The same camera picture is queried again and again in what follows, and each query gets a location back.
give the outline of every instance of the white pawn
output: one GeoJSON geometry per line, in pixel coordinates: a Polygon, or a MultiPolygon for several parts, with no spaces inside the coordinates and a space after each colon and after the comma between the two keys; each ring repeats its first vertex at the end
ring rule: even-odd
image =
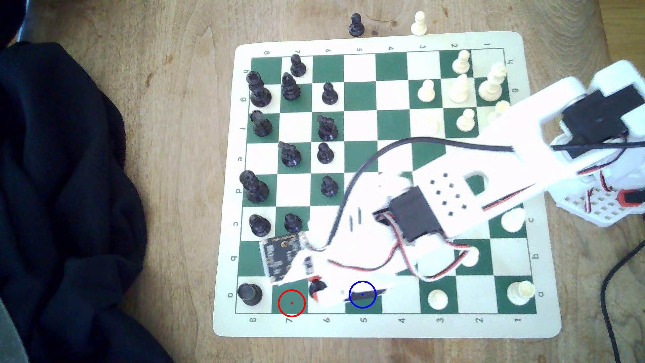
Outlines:
{"type": "Polygon", "coordinates": [[[416,36],[422,36],[428,31],[428,26],[425,23],[426,13],[417,12],[414,14],[414,24],[410,27],[412,34],[416,36]]]}
{"type": "Polygon", "coordinates": [[[470,69],[470,63],[468,62],[469,58],[470,53],[467,50],[460,51],[457,59],[452,62],[452,70],[459,74],[466,73],[470,69]]]}
{"type": "Polygon", "coordinates": [[[428,305],[434,310],[443,310],[448,306],[448,295],[443,290],[432,290],[428,294],[428,305]]]}
{"type": "Polygon", "coordinates": [[[511,107],[511,104],[508,101],[501,100],[495,104],[495,110],[488,114],[487,120],[488,123],[493,123],[499,115],[503,114],[511,107]]]}
{"type": "Polygon", "coordinates": [[[463,132],[471,131],[475,127],[475,111],[465,109],[464,113],[457,118],[457,128],[463,132]]]}
{"type": "Polygon", "coordinates": [[[417,97],[419,97],[421,102],[431,102],[435,99],[435,83],[432,79],[426,79],[423,81],[423,85],[421,85],[421,88],[417,91],[417,97]]]}
{"type": "Polygon", "coordinates": [[[535,286],[530,281],[514,282],[506,289],[508,300],[515,305],[524,305],[535,296],[535,286]]]}
{"type": "Polygon", "coordinates": [[[502,96],[502,86],[506,77],[506,66],[504,63],[495,63],[488,73],[488,78],[479,85],[479,97],[492,102],[502,96]]]}
{"type": "Polygon", "coordinates": [[[450,97],[454,103],[462,103],[463,101],[466,101],[466,98],[468,98],[467,75],[461,74],[455,79],[455,83],[453,83],[452,87],[450,87],[450,91],[448,92],[448,97],[450,97]]]}

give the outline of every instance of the white chess piece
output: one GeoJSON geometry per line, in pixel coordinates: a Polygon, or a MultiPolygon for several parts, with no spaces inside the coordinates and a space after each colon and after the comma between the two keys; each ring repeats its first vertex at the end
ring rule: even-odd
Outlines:
{"type": "Polygon", "coordinates": [[[524,305],[535,296],[535,286],[530,281],[514,282],[506,289],[508,300],[515,305],[524,305]]]}
{"type": "Polygon", "coordinates": [[[488,78],[479,85],[479,97],[492,102],[502,96],[502,86],[506,77],[506,66],[504,63],[495,63],[488,73],[488,78]]]}
{"type": "Polygon", "coordinates": [[[412,34],[416,36],[422,36],[428,31],[428,26],[425,23],[426,13],[417,12],[414,14],[414,24],[410,27],[412,34]]]}
{"type": "Polygon", "coordinates": [[[450,91],[448,92],[448,97],[450,97],[454,103],[462,103],[463,101],[466,101],[466,98],[468,98],[467,75],[461,74],[455,79],[455,83],[453,83],[452,87],[450,87],[450,91]]]}
{"type": "Polygon", "coordinates": [[[524,210],[524,208],[518,207],[511,209],[510,211],[502,215],[502,228],[504,228],[507,232],[515,233],[522,229],[525,219],[526,211],[524,210]]]}
{"type": "Polygon", "coordinates": [[[434,310],[443,310],[448,306],[448,295],[443,290],[432,290],[428,294],[428,305],[434,310]]]}
{"type": "Polygon", "coordinates": [[[457,59],[452,62],[452,70],[459,74],[466,73],[470,69],[470,63],[468,62],[469,58],[470,53],[467,50],[460,51],[457,59]]]}
{"type": "Polygon", "coordinates": [[[511,107],[511,104],[508,103],[508,101],[501,100],[495,104],[495,110],[491,113],[488,114],[488,117],[486,118],[488,120],[488,123],[493,123],[495,119],[499,117],[499,115],[503,114],[508,110],[508,108],[511,107]]]}
{"type": "Polygon", "coordinates": [[[464,113],[457,118],[457,128],[463,132],[471,131],[475,127],[475,111],[465,109],[464,113]]]}
{"type": "Polygon", "coordinates": [[[417,97],[419,97],[421,102],[432,102],[435,99],[435,83],[432,79],[423,81],[423,85],[417,92],[417,97]]]}

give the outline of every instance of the green square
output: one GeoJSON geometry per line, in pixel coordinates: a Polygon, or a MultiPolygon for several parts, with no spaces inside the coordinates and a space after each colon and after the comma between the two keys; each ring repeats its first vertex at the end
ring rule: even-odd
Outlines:
{"type": "Polygon", "coordinates": [[[259,242],[240,242],[237,256],[237,276],[264,276],[259,242]]]}
{"type": "Polygon", "coordinates": [[[291,143],[295,146],[298,151],[300,151],[301,160],[298,165],[294,167],[288,167],[282,162],[282,150],[279,147],[277,149],[278,158],[278,174],[304,174],[312,171],[312,144],[311,143],[291,143]]]}
{"type": "Polygon", "coordinates": [[[314,112],[312,113],[312,141],[322,141],[320,136],[318,136],[318,128],[320,124],[318,123],[318,115],[324,117],[333,118],[333,124],[336,125],[338,129],[338,136],[334,141],[342,141],[345,135],[345,112],[314,112]]]}
{"type": "Polygon", "coordinates": [[[524,305],[515,305],[508,300],[506,290],[514,282],[530,281],[531,276],[495,276],[495,292],[497,294],[498,314],[537,314],[535,297],[524,305]]]}
{"type": "Polygon", "coordinates": [[[444,126],[446,127],[446,139],[455,138],[476,138],[479,136],[477,124],[477,112],[475,112],[475,126],[471,131],[463,132],[457,128],[457,119],[464,114],[465,109],[444,109],[444,126]]]}
{"type": "Polygon", "coordinates": [[[440,109],[443,107],[441,101],[441,79],[433,79],[435,83],[435,99],[430,102],[422,102],[419,97],[419,88],[423,85],[424,79],[411,79],[408,81],[408,90],[410,91],[410,108],[411,109],[440,109]]]}
{"type": "MultiPolygon", "coordinates": [[[[345,141],[345,172],[356,172],[378,150],[376,141],[345,141]]],[[[365,171],[379,171],[379,161],[374,161],[365,171]]]]}
{"type": "MultiPolygon", "coordinates": [[[[358,300],[355,301],[354,304],[358,306],[367,306],[372,302],[374,299],[364,299],[364,300],[358,300]]],[[[345,303],[345,314],[382,314],[383,308],[382,308],[382,296],[376,296],[376,301],[372,306],[366,307],[364,309],[361,309],[359,307],[355,307],[351,302],[346,302],[345,303]]]]}
{"type": "Polygon", "coordinates": [[[486,101],[485,99],[479,97],[479,85],[484,83],[486,81],[486,77],[484,78],[475,78],[475,97],[477,98],[477,106],[482,107],[482,106],[495,106],[495,104],[499,101],[511,101],[511,97],[508,94],[508,80],[506,77],[504,77],[504,82],[502,82],[502,95],[500,96],[499,99],[496,99],[495,101],[489,102],[486,101]]]}
{"type": "MultiPolygon", "coordinates": [[[[455,271],[457,275],[492,275],[493,259],[490,253],[490,240],[455,240],[457,244],[467,244],[477,247],[479,250],[479,260],[473,267],[459,266],[455,271]]],[[[459,256],[459,251],[455,251],[455,258],[459,256]]]]}
{"type": "Polygon", "coordinates": [[[256,175],[261,182],[264,182],[269,188],[269,195],[266,199],[260,203],[252,203],[249,199],[246,198],[245,190],[242,188],[242,185],[239,184],[239,188],[236,190],[240,191],[242,194],[242,206],[243,207],[275,207],[275,191],[277,190],[277,174],[267,174],[267,175],[256,175]]]}
{"type": "MultiPolygon", "coordinates": [[[[300,313],[306,306],[307,296],[309,295],[308,285],[309,283],[307,280],[300,280],[280,286],[274,286],[271,296],[271,314],[279,314],[280,309],[282,309],[283,313],[287,315],[296,315],[300,313]],[[298,290],[303,295],[300,296],[300,294],[295,291],[285,293],[287,290],[298,290]],[[280,308],[278,308],[278,299],[280,299],[280,308]]],[[[307,309],[304,309],[303,314],[307,314],[307,309]]]]}
{"type": "MultiPolygon", "coordinates": [[[[516,205],[513,208],[524,207],[523,204],[516,205]]],[[[488,221],[488,229],[490,230],[490,238],[526,238],[526,223],[522,225],[522,229],[515,233],[511,233],[502,227],[502,216],[504,213],[491,218],[488,221]]]]}
{"type": "Polygon", "coordinates": [[[408,54],[377,53],[376,54],[376,80],[397,81],[408,79],[408,54]]]}
{"type": "Polygon", "coordinates": [[[277,95],[277,97],[280,97],[280,112],[312,111],[312,84],[305,83],[298,86],[300,87],[300,97],[293,101],[287,101],[284,99],[284,97],[282,97],[282,93],[277,95]]]}
{"type": "Polygon", "coordinates": [[[309,222],[309,207],[276,207],[275,208],[275,235],[284,236],[289,234],[284,228],[284,216],[288,213],[295,214],[303,221],[303,231],[307,231],[309,222]]]}
{"type": "Polygon", "coordinates": [[[345,111],[375,110],[376,82],[345,83],[345,111]]]}
{"type": "Polygon", "coordinates": [[[410,137],[410,110],[376,112],[379,140],[400,140],[410,137]]]}
{"type": "MultiPolygon", "coordinates": [[[[455,73],[455,71],[452,70],[452,63],[455,61],[455,59],[458,58],[460,51],[461,49],[442,50],[439,52],[439,67],[441,69],[441,78],[457,78],[460,76],[460,74],[455,73]]],[[[468,63],[470,63],[470,68],[466,72],[466,75],[469,78],[472,78],[473,77],[472,57],[468,59],[468,63]]]]}
{"type": "Polygon", "coordinates": [[[342,196],[345,191],[345,174],[312,174],[312,189],[311,189],[311,203],[310,205],[340,205],[342,196]],[[323,177],[329,175],[338,183],[338,193],[335,196],[325,196],[321,192],[321,184],[323,177]]]}
{"type": "Polygon", "coordinates": [[[265,85],[279,85],[282,81],[282,57],[251,59],[251,70],[260,73],[265,85]]]}
{"type": "Polygon", "coordinates": [[[457,279],[454,276],[445,276],[434,282],[419,280],[419,300],[421,300],[422,314],[458,314],[457,305],[457,279]],[[428,304],[428,294],[433,290],[442,290],[448,295],[448,305],[441,310],[434,310],[428,304]]]}
{"type": "Polygon", "coordinates": [[[413,143],[412,170],[417,170],[418,168],[445,154],[445,145],[438,143],[413,143]]]}
{"type": "Polygon", "coordinates": [[[264,118],[271,121],[273,129],[269,135],[261,138],[253,132],[253,123],[251,122],[251,115],[248,115],[248,122],[246,123],[246,143],[277,143],[278,130],[280,127],[280,114],[264,114],[264,118]]]}
{"type": "Polygon", "coordinates": [[[313,82],[343,82],[344,56],[314,56],[313,82]]]}

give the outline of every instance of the wooden table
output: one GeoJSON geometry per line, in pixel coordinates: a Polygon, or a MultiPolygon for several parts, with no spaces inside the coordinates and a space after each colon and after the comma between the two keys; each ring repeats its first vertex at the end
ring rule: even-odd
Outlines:
{"type": "MultiPolygon", "coordinates": [[[[146,267],[124,308],[177,361],[609,361],[599,304],[604,275],[645,236],[640,217],[600,229],[547,198],[562,331],[546,340],[221,338],[212,310],[237,45],[410,33],[513,30],[524,37],[531,89],[564,76],[588,82],[610,61],[595,1],[32,1],[25,37],[57,41],[123,113],[126,172],[149,226],[146,267]]],[[[555,122],[548,138],[559,133],[555,122]]],[[[625,361],[645,360],[645,254],[608,291],[625,361]]]]}

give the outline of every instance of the red circle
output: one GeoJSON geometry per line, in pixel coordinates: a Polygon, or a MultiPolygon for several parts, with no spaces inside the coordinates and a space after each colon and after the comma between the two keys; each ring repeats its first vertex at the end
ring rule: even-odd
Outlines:
{"type": "Polygon", "coordinates": [[[302,313],[304,312],[304,308],[305,308],[306,306],[307,306],[307,300],[305,300],[305,299],[304,299],[304,295],[303,295],[303,293],[301,293],[301,292],[300,292],[300,291],[298,291],[298,290],[294,290],[294,289],[286,290],[285,292],[281,293],[281,294],[280,294],[280,297],[278,298],[278,310],[279,310],[279,311],[280,311],[284,316],[287,316],[288,318],[295,318],[295,317],[297,317],[298,315],[302,314],[302,313]],[[282,296],[284,295],[284,293],[288,293],[289,291],[295,291],[296,293],[299,293],[299,294],[300,294],[300,296],[303,298],[303,309],[302,309],[302,310],[300,310],[300,313],[297,313],[296,315],[287,315],[287,314],[285,314],[285,313],[284,313],[284,311],[282,311],[282,308],[280,307],[280,299],[282,298],[282,296]]]}

